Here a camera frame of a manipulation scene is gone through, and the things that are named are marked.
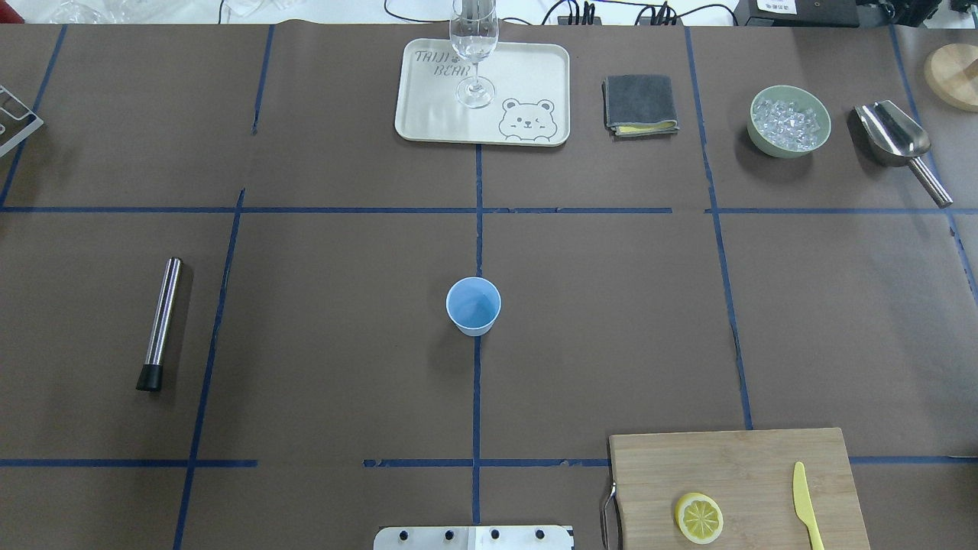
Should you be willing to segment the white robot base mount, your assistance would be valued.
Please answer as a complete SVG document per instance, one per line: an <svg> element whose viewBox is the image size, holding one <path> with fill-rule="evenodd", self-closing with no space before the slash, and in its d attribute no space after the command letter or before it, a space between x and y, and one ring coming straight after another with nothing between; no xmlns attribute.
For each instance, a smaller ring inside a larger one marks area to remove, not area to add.
<svg viewBox="0 0 978 550"><path fill-rule="evenodd" d="M574 549L569 526L389 526L374 549Z"/></svg>

